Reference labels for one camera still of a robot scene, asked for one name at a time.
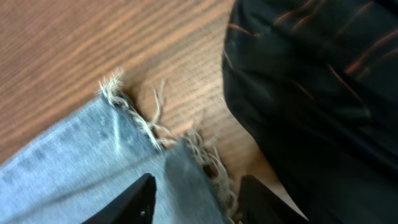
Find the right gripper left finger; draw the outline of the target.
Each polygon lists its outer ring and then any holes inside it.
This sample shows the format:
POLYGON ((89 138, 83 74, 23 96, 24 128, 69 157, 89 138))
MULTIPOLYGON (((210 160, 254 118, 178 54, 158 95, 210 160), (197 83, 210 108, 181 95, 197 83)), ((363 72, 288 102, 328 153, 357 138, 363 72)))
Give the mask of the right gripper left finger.
POLYGON ((154 216, 155 177, 144 174, 84 224, 151 224, 154 216))

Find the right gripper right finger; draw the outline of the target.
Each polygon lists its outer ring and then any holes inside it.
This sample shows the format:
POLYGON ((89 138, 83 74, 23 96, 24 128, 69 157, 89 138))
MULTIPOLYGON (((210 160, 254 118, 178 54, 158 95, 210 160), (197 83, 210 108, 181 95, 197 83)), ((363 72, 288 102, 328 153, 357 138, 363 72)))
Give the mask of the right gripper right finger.
POLYGON ((238 202, 244 224, 309 224, 253 175, 241 178, 238 202))

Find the light blue denim jeans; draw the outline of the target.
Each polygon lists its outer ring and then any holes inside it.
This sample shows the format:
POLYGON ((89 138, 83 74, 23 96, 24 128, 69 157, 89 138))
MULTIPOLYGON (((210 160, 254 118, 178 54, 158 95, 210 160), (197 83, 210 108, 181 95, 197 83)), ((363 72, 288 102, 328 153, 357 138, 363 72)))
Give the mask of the light blue denim jeans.
POLYGON ((122 92, 122 70, 98 96, 1 166, 2 223, 83 223, 144 174, 155 177, 152 223, 233 223, 232 181, 213 139, 192 129, 159 138, 122 92))

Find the black printed garment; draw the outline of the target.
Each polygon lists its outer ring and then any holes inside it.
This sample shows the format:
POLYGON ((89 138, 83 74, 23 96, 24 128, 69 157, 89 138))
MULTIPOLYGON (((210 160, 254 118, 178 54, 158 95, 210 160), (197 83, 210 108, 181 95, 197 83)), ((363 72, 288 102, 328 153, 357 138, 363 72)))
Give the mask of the black printed garment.
POLYGON ((397 2, 238 0, 233 116, 309 223, 397 222, 397 2))

